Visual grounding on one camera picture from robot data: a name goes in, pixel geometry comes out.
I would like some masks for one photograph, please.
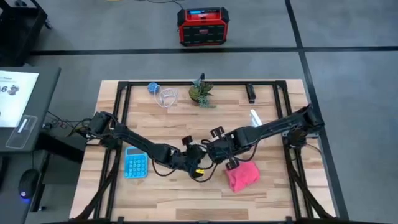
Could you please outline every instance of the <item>white paper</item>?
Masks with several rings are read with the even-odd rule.
[[[38,76],[38,73],[0,71],[0,127],[18,125]]]

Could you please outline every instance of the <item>blue ball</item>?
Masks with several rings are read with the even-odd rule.
[[[155,94],[159,91],[159,85],[156,82],[151,82],[150,84],[148,84],[148,91],[149,93]]]

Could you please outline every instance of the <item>cable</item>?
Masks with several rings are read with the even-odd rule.
[[[157,175],[161,176],[161,177],[167,177],[168,175],[171,175],[172,173],[174,173],[174,172],[177,170],[177,169],[173,169],[173,170],[172,170],[171,172],[169,172],[168,174],[161,174],[161,173],[159,173],[159,172],[156,170],[154,160],[152,160],[152,167],[154,168],[155,173],[156,173]]]
[[[159,98],[160,98],[160,103],[157,101],[157,97],[156,97],[156,89],[158,89],[159,88]],[[154,90],[154,99],[155,99],[155,102],[161,107],[161,108],[169,108],[169,107],[171,107],[173,104],[174,104],[174,102],[177,100],[177,96],[178,96],[178,89],[177,88],[167,88],[167,89],[164,89],[164,90],[162,90],[162,87],[160,87],[160,85],[157,85],[156,87],[155,87],[155,90]],[[174,99],[173,99],[173,101],[171,102],[171,103],[169,103],[169,104],[165,104],[165,99],[166,98],[168,98],[168,97],[174,97]]]
[[[205,179],[205,180],[196,180],[195,178],[192,177],[191,172],[189,172],[189,176],[191,177],[192,180],[194,180],[194,181],[196,181],[198,183],[204,183],[206,181],[209,181],[213,177],[214,171],[216,171],[217,166],[218,166],[218,164],[216,164],[214,166],[214,169],[213,169],[213,171],[211,171],[210,176],[207,179]]]
[[[66,129],[68,126],[70,128],[72,128],[71,132],[67,136],[71,136],[76,131],[76,128],[80,123],[83,123],[83,125],[84,125],[85,121],[91,120],[91,118],[85,118],[83,120],[70,121],[67,119],[60,118],[59,116],[55,115],[54,113],[51,113],[51,111],[47,111],[47,113],[54,117],[54,118],[51,118],[48,116],[48,118],[50,118],[52,120],[51,121],[51,124],[53,125],[52,128],[61,127],[63,129]]]
[[[74,134],[80,128],[84,128],[85,127],[85,124],[84,124],[85,121],[91,121],[91,118],[85,118],[85,119],[77,122],[77,124],[72,127],[72,130],[69,132],[69,134],[67,134],[67,137],[69,137],[72,134]]]
[[[238,157],[236,157],[236,156],[234,156],[234,158],[237,159],[237,160],[239,160],[239,161],[242,161],[242,162],[249,162],[250,160],[253,159],[254,155],[256,154],[257,146],[259,145],[259,142],[260,142],[260,141],[257,141],[256,145],[254,146],[253,153],[251,154],[251,156],[250,156],[248,159],[240,159],[240,158],[238,158]]]
[[[211,169],[213,166],[214,166],[214,162],[212,161],[210,166],[208,166],[208,167],[200,167],[200,166],[198,166],[198,169],[207,170],[207,169]]]
[[[182,10],[184,10],[182,5],[179,2],[177,2],[177,1],[183,1],[183,0],[170,0],[170,1],[159,1],[159,2],[158,1],[152,1],[152,0],[144,0],[144,1],[148,1],[148,2],[156,3],[156,4],[164,4],[164,3],[174,2],[175,4],[178,4]]]
[[[313,145],[311,145],[311,144],[308,144],[308,143],[307,143],[306,146],[310,146],[311,148],[315,149],[315,150],[318,151],[319,153],[322,153],[321,150],[320,150],[319,148],[317,148],[317,147],[315,147],[315,146],[313,146]]]

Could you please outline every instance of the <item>floor tile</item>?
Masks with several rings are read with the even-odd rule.
[[[305,47],[398,45],[398,1],[292,0]]]

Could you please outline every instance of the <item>red power station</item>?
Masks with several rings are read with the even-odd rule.
[[[182,9],[177,19],[180,43],[184,46],[218,45],[226,41],[229,16],[224,7]]]

